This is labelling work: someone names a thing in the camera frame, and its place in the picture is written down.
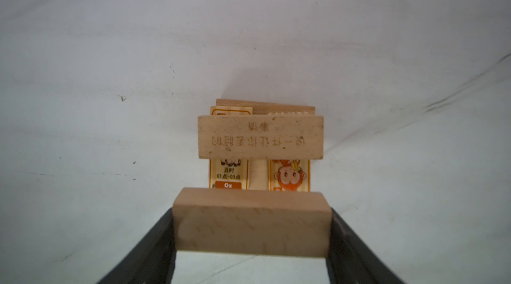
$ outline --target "wooden block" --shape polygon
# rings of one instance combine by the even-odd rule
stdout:
[[[326,257],[321,193],[184,188],[172,207],[178,250]]]
[[[248,161],[248,189],[269,190],[268,188],[268,161],[265,159],[252,159]]]
[[[320,115],[202,115],[199,158],[323,159]]]
[[[279,103],[241,101],[229,99],[217,99],[217,106],[236,106],[236,107],[252,107],[253,114],[269,114],[269,113],[291,113],[302,112],[306,114],[315,114],[316,108],[310,106],[286,105]]]

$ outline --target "white backdrop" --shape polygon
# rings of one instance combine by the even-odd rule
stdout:
[[[508,282],[510,52],[511,0],[0,0],[0,282],[100,279],[208,185],[218,97],[316,106],[312,189],[406,282]],[[201,253],[174,279],[328,282]]]

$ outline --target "orange label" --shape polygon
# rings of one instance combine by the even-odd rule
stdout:
[[[215,188],[241,188],[241,183],[216,181]]]

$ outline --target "cartoon monkey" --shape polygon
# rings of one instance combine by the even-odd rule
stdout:
[[[282,166],[275,173],[274,177],[278,180],[283,190],[296,191],[303,180],[307,178],[307,174],[298,165],[300,160],[280,160]]]

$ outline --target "notched wooden piece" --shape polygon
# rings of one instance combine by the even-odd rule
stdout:
[[[217,106],[252,107],[253,114],[293,113],[315,114],[316,108],[311,106],[287,105],[280,103],[254,102],[242,100],[217,99]]]
[[[323,159],[320,115],[203,115],[199,158]]]

